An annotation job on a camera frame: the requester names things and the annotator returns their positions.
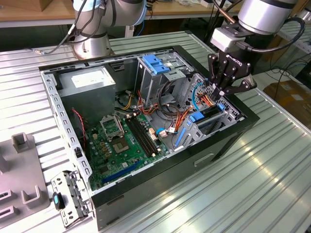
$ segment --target slotted aluminum surface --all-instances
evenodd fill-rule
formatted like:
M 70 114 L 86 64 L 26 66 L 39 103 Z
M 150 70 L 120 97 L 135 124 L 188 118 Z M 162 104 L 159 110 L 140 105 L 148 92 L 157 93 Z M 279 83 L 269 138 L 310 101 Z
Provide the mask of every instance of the slotted aluminum surface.
M 185 32 L 114 39 L 111 45 L 117 54 L 182 45 L 205 67 L 211 52 Z M 18 132 L 34 135 L 50 198 L 51 178 L 72 167 L 37 67 L 73 60 L 66 46 L 48 56 L 0 53 L 0 140 Z M 103 232 L 304 232 L 311 223 L 310 132 L 258 90 L 238 97 L 259 115 L 256 126 L 223 158 Z M 1 233 L 50 229 L 65 231 L 53 203 Z M 89 217 L 66 232 L 96 232 L 96 222 Z
M 285 24 L 277 34 L 281 36 L 283 39 L 290 41 L 298 34 L 299 29 L 300 29 L 299 23 L 289 22 Z M 311 39 L 311 25 L 306 25 L 305 32 L 296 42 L 294 42 L 294 45 L 303 50 L 305 53 L 311 53 L 310 39 Z

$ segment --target blue cable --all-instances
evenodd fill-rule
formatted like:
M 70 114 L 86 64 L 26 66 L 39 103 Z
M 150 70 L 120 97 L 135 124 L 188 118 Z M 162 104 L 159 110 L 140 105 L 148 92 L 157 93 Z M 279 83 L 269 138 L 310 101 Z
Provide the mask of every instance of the blue cable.
M 198 83 L 198 85 L 195 86 L 195 88 L 193 89 L 193 93 L 192 93 L 192 103 L 193 103 L 194 107 L 196 108 L 196 110 L 199 110 L 199 107 L 195 103 L 195 90 L 198 88 L 198 86 L 201 86 L 201 85 L 203 85 L 203 83 Z
M 137 34 L 137 36 L 139 36 L 142 33 L 142 30 L 144 30 L 144 26 L 145 26 L 145 21 L 142 22 L 142 27 L 140 32 Z
M 165 130 L 164 128 L 160 128 L 156 131 L 156 134 L 158 135 L 161 131 Z

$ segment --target white label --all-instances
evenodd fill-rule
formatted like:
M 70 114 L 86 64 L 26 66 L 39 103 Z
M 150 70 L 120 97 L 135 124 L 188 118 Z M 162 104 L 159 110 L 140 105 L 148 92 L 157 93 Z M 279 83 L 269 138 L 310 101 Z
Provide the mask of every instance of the white label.
M 303 100 L 303 98 L 302 98 L 300 95 L 298 95 L 298 94 L 292 95 L 292 97 L 293 97 L 295 100 Z
M 281 84 L 281 86 L 283 87 L 284 90 L 292 90 L 291 86 L 289 86 L 288 84 Z
M 71 78 L 71 80 L 77 88 L 96 83 L 104 83 L 105 86 L 111 85 L 109 78 L 99 70 L 86 74 L 75 75 Z

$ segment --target motherboard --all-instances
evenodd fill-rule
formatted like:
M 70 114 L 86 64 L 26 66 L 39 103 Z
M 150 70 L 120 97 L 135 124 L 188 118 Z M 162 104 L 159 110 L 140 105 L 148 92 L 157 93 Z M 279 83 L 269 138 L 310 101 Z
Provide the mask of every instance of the motherboard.
M 86 130 L 88 161 L 93 174 L 92 190 L 101 188 L 130 172 L 168 154 L 166 146 L 155 138 L 144 115 L 105 121 Z M 114 132 L 123 131 L 111 138 Z

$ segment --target wooden desk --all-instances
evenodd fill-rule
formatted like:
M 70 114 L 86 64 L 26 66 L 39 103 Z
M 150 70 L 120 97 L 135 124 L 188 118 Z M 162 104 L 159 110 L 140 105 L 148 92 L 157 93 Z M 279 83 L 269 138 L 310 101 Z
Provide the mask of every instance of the wooden desk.
M 240 8 L 236 6 L 231 12 L 237 13 Z M 211 7 L 206 8 L 200 4 L 183 6 L 175 1 L 156 2 L 153 6 L 152 19 L 209 17 L 211 12 Z M 147 12 L 145 19 L 150 18 L 150 12 Z M 0 9 L 0 28 L 62 25 L 72 24 L 73 21 L 74 9 L 71 0 L 53 0 L 43 12 L 11 6 L 4 6 Z

